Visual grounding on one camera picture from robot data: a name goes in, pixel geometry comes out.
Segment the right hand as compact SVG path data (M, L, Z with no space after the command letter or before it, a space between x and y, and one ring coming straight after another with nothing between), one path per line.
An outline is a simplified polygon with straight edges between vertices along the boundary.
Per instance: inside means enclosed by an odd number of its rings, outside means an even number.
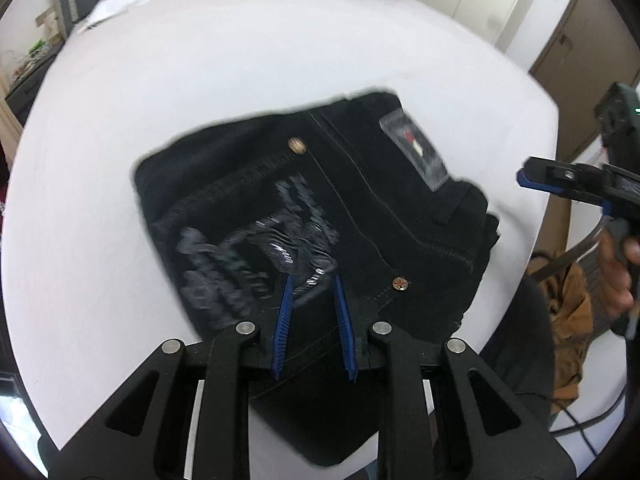
M639 241L627 238L620 246L608 230L603 230L597 249L597 263L602 308L611 320L616 320L628 313L636 302L631 292L632 278L627 264L638 266Z

